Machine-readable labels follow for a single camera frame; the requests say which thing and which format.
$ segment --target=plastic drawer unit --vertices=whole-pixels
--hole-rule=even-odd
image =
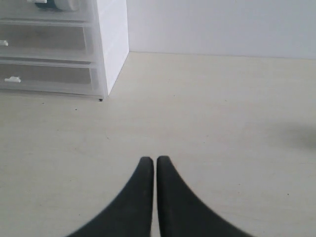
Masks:
[[[0,89],[108,95],[96,0],[0,0]]]

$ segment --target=clear plastic drawer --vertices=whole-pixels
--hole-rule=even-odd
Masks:
[[[0,89],[103,97],[98,72],[93,65],[50,62],[37,64],[40,62],[0,62]]]
[[[91,0],[0,0],[0,20],[86,21]]]
[[[0,56],[93,61],[92,28],[0,25]]]

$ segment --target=white drawer handle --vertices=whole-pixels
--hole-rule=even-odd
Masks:
[[[7,40],[0,40],[0,46],[9,46],[9,42]]]
[[[21,83],[21,79],[20,77],[10,77],[10,78],[6,78],[4,79],[5,82],[15,82],[15,83]]]

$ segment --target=drawer handle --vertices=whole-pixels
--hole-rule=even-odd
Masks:
[[[5,82],[15,82],[15,83],[21,83],[21,79],[20,77],[14,77],[14,76],[11,76],[10,78],[6,78],[4,79]]]
[[[0,46],[9,46],[9,42],[7,40],[0,40]]]

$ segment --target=white wall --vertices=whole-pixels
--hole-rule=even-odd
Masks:
[[[114,83],[129,53],[126,0],[98,0],[107,90]]]
[[[131,51],[316,59],[316,0],[127,0]]]

